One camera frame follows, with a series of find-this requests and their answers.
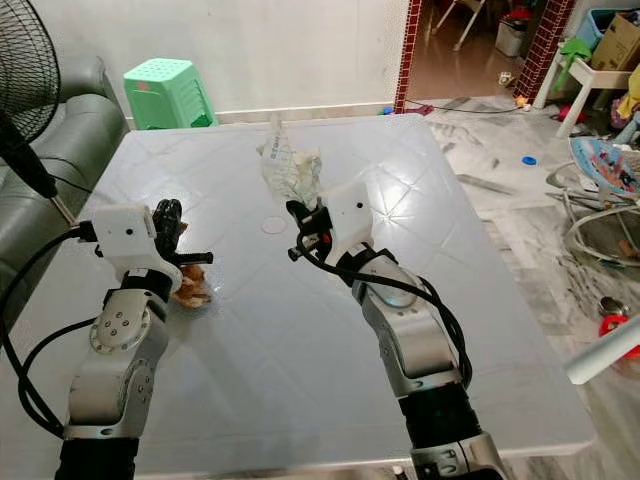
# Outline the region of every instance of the cardboard box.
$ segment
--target cardboard box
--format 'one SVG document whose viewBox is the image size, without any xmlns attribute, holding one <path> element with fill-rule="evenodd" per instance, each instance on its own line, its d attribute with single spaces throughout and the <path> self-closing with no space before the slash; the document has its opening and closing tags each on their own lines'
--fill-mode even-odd
<svg viewBox="0 0 640 480">
<path fill-rule="evenodd" d="M 630 72 L 640 60 L 640 28 L 617 14 L 591 58 L 594 70 Z"/>
</svg>

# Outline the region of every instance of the fan grille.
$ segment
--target fan grille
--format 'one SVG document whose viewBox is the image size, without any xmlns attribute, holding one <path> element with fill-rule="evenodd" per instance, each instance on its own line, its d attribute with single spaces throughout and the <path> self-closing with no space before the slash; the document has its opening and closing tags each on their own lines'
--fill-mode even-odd
<svg viewBox="0 0 640 480">
<path fill-rule="evenodd" d="M 47 127 L 60 98 L 53 42 L 26 0 L 0 0 L 0 111 L 25 141 Z"/>
</svg>

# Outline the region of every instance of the white table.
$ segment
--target white table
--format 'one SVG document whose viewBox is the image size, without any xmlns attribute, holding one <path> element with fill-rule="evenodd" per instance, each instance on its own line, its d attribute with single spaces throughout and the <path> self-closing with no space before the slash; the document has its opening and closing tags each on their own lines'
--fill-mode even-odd
<svg viewBox="0 0 640 480">
<path fill-rule="evenodd" d="M 376 246 L 431 280 L 458 316 L 475 369 L 472 405 L 501 453 L 569 454 L 587 445 L 594 430 L 582 402 L 424 119 L 286 129 L 296 148 L 320 148 L 325 186 L 367 182 Z M 90 217 L 105 196 L 149 205 L 180 198 L 190 224 L 182 251 L 216 256 L 206 267 L 214 303 L 172 307 L 140 474 L 408 461 L 404 418 L 360 308 L 342 283 L 287 258 L 296 228 L 269 196 L 255 152 L 268 134 L 264 124 L 130 133 L 84 209 Z M 286 229 L 264 233 L 274 216 Z M 19 345 L 99 312 L 115 282 L 92 251 L 60 249 L 17 323 Z M 85 335 L 69 335 L 34 365 L 58 412 L 88 348 Z M 0 478 L 51 478 L 60 442 L 22 413 L 15 377 L 4 359 L 1 366 Z"/>
<path fill-rule="evenodd" d="M 564 44 L 558 45 L 558 51 L 553 57 L 553 61 L 551 62 L 551 66 L 549 67 L 549 71 L 547 75 L 544 77 L 544 81 L 542 82 L 542 86 L 538 91 L 538 95 L 536 95 L 536 99 L 533 102 L 533 106 L 535 108 L 544 108 L 545 103 L 547 101 L 547 96 L 549 95 L 549 91 L 553 86 L 556 78 L 556 74 L 558 73 L 559 68 L 564 68 L 566 65 L 566 57 L 560 53 L 560 50 Z M 575 78 L 581 85 L 580 92 L 578 96 L 575 98 L 573 103 L 571 104 L 571 109 L 567 116 L 560 124 L 558 128 L 558 132 L 556 133 L 556 137 L 565 138 L 568 137 L 573 129 L 576 121 L 578 120 L 578 116 L 582 109 L 584 108 L 584 104 L 589 97 L 589 93 L 594 88 L 600 89 L 622 89 L 627 90 L 629 88 L 629 77 L 633 72 L 618 72 L 613 70 L 594 70 L 589 65 L 587 65 L 582 59 L 576 58 L 574 62 L 569 67 L 569 75 Z M 609 96 L 603 96 L 604 92 L 600 94 L 601 96 L 596 101 L 596 104 L 599 106 L 597 108 L 604 108 L 604 104 L 608 100 Z"/>
</svg>

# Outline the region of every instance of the gray leather sofa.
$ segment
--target gray leather sofa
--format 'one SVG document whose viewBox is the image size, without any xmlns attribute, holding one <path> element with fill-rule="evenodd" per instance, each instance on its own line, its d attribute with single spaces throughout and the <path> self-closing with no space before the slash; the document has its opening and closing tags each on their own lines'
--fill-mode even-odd
<svg viewBox="0 0 640 480">
<path fill-rule="evenodd" d="M 127 124 L 100 58 L 74 58 L 60 67 L 61 103 L 51 124 L 32 146 L 49 173 L 91 190 L 127 132 Z M 60 181 L 56 186 L 60 197 L 77 214 L 87 193 Z M 0 293 L 31 255 L 67 228 L 53 205 L 0 160 Z M 2 317 L 8 328 L 49 259 L 36 265 L 13 293 Z"/>
</svg>

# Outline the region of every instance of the plastic container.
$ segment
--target plastic container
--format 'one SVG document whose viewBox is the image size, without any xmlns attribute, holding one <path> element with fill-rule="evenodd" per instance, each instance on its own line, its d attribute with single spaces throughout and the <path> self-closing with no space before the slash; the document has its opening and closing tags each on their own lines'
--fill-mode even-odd
<svg viewBox="0 0 640 480">
<path fill-rule="evenodd" d="M 200 74 L 188 60 L 147 60 L 124 74 L 124 89 L 140 130 L 218 124 Z"/>
<path fill-rule="evenodd" d="M 516 57 L 520 53 L 524 34 L 524 31 L 519 31 L 501 20 L 496 37 L 496 48 L 507 57 Z"/>
<path fill-rule="evenodd" d="M 592 8 L 587 11 L 587 14 L 580 25 L 580 28 L 576 32 L 576 38 L 579 38 L 593 52 L 602 37 L 604 32 L 609 27 L 609 24 L 613 21 L 617 12 L 623 12 L 628 9 L 624 8 Z"/>
</svg>

